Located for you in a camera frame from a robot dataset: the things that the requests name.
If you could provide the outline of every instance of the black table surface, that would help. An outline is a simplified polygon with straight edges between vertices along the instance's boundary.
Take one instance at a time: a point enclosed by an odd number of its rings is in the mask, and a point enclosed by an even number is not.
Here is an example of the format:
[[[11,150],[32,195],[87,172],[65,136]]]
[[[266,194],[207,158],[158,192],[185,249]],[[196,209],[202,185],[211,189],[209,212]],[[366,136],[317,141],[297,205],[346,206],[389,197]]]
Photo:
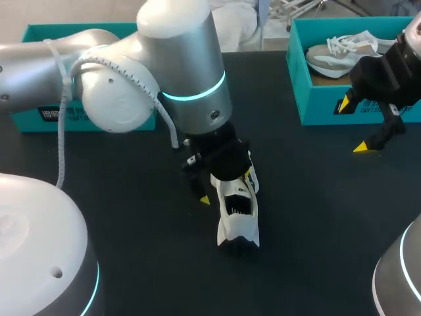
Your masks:
[[[216,195],[210,207],[193,198],[161,121],[66,134],[64,191],[86,218],[107,315],[376,315],[376,262],[420,212],[421,125],[353,155],[379,126],[302,127],[285,53],[224,62],[261,187],[255,256],[218,251]],[[10,118],[0,128],[0,172],[55,183],[56,135],[21,134]]]

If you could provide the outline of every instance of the teal box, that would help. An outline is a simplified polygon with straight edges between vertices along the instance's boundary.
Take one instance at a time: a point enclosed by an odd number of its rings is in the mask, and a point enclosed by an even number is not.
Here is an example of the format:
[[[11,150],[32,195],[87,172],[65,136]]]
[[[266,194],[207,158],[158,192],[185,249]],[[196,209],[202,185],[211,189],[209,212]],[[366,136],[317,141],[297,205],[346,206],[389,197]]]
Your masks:
[[[302,125],[381,123],[383,116],[375,102],[364,100],[354,114],[334,114],[350,85],[313,86],[305,60],[308,48],[326,43],[334,36],[353,35],[365,30],[377,38],[394,40],[412,17],[317,18],[293,21],[289,35],[287,64]],[[408,107],[405,122],[421,122],[421,106]]]
[[[125,38],[137,31],[136,23],[85,23],[85,24],[31,24],[28,25],[23,42],[58,39],[72,34],[100,28],[110,31],[119,38]],[[11,115],[21,132],[56,132],[59,104],[45,105],[38,109]],[[137,130],[154,130],[156,113]],[[96,132],[102,131],[85,114],[81,101],[70,102],[66,112],[66,131]]]

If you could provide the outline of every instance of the grey sneaker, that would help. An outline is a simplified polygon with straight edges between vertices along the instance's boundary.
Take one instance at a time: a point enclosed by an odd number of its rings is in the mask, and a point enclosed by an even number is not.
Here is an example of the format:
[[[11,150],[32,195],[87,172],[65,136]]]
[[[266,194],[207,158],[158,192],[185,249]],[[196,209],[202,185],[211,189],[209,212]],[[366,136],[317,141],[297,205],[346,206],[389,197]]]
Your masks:
[[[395,41],[378,39],[369,31],[327,39],[327,45],[309,49],[305,58],[311,68],[329,78],[347,74],[364,56],[380,57]]]

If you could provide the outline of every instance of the glowing cyan ring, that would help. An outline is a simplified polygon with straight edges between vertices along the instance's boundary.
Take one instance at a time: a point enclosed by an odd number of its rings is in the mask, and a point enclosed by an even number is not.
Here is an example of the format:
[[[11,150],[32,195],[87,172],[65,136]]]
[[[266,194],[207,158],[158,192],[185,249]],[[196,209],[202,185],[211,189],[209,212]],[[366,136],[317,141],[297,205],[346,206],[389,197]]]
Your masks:
[[[82,314],[80,314],[80,316],[85,316],[85,314],[87,313],[88,309],[91,307],[93,299],[95,298],[95,296],[97,295],[98,292],[98,286],[99,286],[99,263],[97,263],[98,266],[98,272],[97,272],[97,283],[95,284],[95,288],[93,289],[93,293],[92,293],[92,297],[89,300],[89,302],[87,303],[84,311],[82,312]]]
[[[200,94],[197,95],[192,95],[190,97],[176,97],[173,95],[169,95],[167,93],[162,93],[163,95],[165,95],[167,98],[174,100],[174,101],[193,101],[193,100],[197,100],[197,99],[201,99],[202,97],[206,97],[207,95],[210,95],[212,92],[216,91],[216,89],[218,89],[221,84],[224,82],[225,80],[225,72],[222,75],[221,80],[219,80],[219,82],[217,84],[215,84],[211,89],[206,90],[205,92],[202,92]]]
[[[410,289],[414,292],[416,298],[418,298],[418,301],[421,302],[421,295],[418,292],[418,290],[415,288],[414,283],[412,283],[408,271],[407,271],[407,267],[405,266],[405,261],[403,259],[403,242],[405,240],[405,236],[407,235],[408,229],[411,227],[411,225],[408,226],[408,228],[405,230],[405,232],[402,235],[402,239],[401,239],[401,247],[399,249],[399,255],[401,256],[401,266],[402,266],[402,270],[403,270],[403,275],[405,275],[405,278],[409,284]]]

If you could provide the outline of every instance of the white sneaker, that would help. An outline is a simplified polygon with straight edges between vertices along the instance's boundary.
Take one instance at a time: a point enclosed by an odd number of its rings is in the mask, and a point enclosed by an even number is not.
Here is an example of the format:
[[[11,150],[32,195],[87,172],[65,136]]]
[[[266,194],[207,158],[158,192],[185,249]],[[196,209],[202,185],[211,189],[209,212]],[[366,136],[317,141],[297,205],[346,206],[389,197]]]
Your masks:
[[[347,74],[364,56],[381,57],[395,43],[378,39],[369,31],[328,38],[327,42],[311,47],[305,59],[311,68],[329,78]]]
[[[244,177],[228,182],[210,175],[210,183],[216,188],[220,203],[218,246],[246,243],[259,247],[259,211],[255,191],[259,182],[254,167]]]

